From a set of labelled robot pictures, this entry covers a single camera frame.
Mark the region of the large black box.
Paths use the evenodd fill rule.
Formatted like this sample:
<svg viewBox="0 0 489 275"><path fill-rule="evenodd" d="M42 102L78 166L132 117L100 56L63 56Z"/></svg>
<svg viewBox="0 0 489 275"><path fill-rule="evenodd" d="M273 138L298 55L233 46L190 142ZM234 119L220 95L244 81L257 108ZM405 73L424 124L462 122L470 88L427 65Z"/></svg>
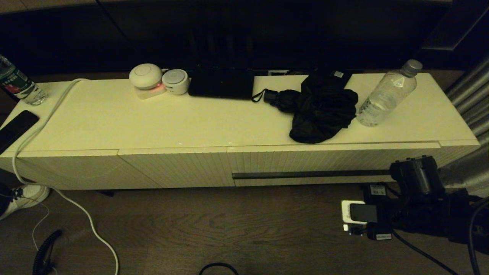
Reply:
<svg viewBox="0 0 489 275"><path fill-rule="evenodd" d="M253 86L252 70L201 68L192 73L188 93L213 99L250 100Z"/></svg>

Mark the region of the white drawer with black handle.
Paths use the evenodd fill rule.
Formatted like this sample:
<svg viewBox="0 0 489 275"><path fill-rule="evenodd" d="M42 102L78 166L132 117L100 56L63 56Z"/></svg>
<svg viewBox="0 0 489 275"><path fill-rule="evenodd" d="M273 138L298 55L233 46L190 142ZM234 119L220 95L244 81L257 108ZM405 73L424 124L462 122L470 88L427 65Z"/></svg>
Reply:
<svg viewBox="0 0 489 275"><path fill-rule="evenodd" d="M246 146L227 157L236 186L292 186L390 182L391 163L440 151L436 142Z"/></svg>

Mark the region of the black smartphone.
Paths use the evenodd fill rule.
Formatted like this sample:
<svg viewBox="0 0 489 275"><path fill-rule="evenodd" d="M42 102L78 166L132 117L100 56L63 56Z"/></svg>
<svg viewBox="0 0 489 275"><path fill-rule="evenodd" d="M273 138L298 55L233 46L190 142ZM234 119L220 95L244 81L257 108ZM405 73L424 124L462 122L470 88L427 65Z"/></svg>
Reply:
<svg viewBox="0 0 489 275"><path fill-rule="evenodd" d="M39 117L30 111L22 111L0 129L0 155L17 141L26 131L39 121Z"/></svg>

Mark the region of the white low cabinet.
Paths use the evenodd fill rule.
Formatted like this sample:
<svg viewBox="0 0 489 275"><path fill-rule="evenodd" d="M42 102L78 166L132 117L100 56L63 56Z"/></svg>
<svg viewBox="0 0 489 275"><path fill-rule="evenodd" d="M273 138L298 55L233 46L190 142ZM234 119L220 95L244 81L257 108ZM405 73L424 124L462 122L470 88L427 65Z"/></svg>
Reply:
<svg viewBox="0 0 489 275"><path fill-rule="evenodd" d="M49 113L69 82L42 83L49 98L40 106L19 103L39 117L0 155L12 171L23 140L45 127L17 156L25 179L61 190L234 187L227 151L246 146L316 146L436 142L438 167L474 152L479 141L433 77L417 76L417 89L377 127L353 120L318 144L289 137L292 114L260 101L205 99L165 92L140 100L127 79L83 80Z"/></svg>

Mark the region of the white sneaker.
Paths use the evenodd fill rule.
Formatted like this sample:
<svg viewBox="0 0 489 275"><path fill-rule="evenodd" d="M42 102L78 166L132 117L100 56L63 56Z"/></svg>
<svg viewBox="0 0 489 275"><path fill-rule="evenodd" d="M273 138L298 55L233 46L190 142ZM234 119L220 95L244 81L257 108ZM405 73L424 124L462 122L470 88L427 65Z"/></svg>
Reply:
<svg viewBox="0 0 489 275"><path fill-rule="evenodd" d="M50 194L50 188L26 185L14 189L0 186L0 221L14 212L34 207L43 202Z"/></svg>

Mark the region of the small black set-top box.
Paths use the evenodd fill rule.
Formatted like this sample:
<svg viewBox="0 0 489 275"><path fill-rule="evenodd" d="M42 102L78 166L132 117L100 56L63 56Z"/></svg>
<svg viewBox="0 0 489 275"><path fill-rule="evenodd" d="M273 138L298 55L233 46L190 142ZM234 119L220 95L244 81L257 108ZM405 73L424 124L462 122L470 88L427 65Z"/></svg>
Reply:
<svg viewBox="0 0 489 275"><path fill-rule="evenodd" d="M344 89L351 76L352 73L349 70L332 70L325 79L324 87L326 89Z"/></svg>

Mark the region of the small white round speaker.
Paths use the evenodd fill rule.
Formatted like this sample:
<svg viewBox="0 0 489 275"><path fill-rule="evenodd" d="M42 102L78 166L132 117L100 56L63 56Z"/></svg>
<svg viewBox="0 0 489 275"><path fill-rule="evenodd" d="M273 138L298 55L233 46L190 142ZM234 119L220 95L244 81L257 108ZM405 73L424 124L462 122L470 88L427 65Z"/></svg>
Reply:
<svg viewBox="0 0 489 275"><path fill-rule="evenodd" d="M162 75L162 83L168 92L174 95L183 95L188 92L190 78L185 70L176 68L168 70Z"/></svg>

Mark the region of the water bottle with green label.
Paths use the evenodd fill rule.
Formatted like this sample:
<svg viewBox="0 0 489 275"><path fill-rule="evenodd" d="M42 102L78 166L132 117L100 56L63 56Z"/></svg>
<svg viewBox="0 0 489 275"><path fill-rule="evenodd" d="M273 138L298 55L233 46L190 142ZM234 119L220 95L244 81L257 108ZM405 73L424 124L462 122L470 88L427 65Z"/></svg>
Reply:
<svg viewBox="0 0 489 275"><path fill-rule="evenodd" d="M32 106L38 106L48 98L48 94L43 89L2 54L0 54L0 87Z"/></svg>

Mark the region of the white flat charging base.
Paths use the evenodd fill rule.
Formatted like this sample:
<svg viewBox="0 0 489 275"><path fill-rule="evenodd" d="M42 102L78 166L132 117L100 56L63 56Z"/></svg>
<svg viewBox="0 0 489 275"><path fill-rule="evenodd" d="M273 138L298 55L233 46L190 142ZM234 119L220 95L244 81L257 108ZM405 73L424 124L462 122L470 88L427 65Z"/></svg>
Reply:
<svg viewBox="0 0 489 275"><path fill-rule="evenodd" d="M154 88L151 89L139 89L137 87L133 88L136 96L140 100L151 99L155 96L162 95L166 92L166 87L163 83L159 83Z"/></svg>

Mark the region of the clear water bottle grey cap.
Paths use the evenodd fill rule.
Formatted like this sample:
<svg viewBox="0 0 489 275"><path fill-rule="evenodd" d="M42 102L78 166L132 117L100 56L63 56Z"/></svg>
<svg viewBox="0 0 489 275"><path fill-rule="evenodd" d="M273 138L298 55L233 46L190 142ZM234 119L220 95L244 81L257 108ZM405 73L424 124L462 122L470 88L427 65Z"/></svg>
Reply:
<svg viewBox="0 0 489 275"><path fill-rule="evenodd" d="M398 70L388 71L357 111L360 124L375 127L417 87L416 75L423 69L420 61L410 59Z"/></svg>

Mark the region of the white dome shaped device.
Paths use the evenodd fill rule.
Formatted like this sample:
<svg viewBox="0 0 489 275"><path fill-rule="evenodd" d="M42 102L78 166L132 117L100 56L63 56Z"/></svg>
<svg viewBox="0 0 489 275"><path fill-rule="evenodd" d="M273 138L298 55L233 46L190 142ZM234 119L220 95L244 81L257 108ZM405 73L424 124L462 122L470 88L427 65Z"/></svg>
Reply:
<svg viewBox="0 0 489 275"><path fill-rule="evenodd" d="M137 89L149 90L162 83L163 72L155 64L141 64L129 73L129 81Z"/></svg>

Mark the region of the black umbrella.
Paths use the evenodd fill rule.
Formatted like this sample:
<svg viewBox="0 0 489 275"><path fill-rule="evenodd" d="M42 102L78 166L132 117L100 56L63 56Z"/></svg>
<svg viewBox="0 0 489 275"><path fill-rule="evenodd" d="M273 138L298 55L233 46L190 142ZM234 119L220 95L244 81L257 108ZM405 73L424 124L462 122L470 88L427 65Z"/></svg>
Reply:
<svg viewBox="0 0 489 275"><path fill-rule="evenodd" d="M263 89L251 97L263 99L283 113L291 113L289 137L298 143L316 144L332 139L356 117L358 94L346 89L351 75L313 73L301 83L301 90Z"/></svg>

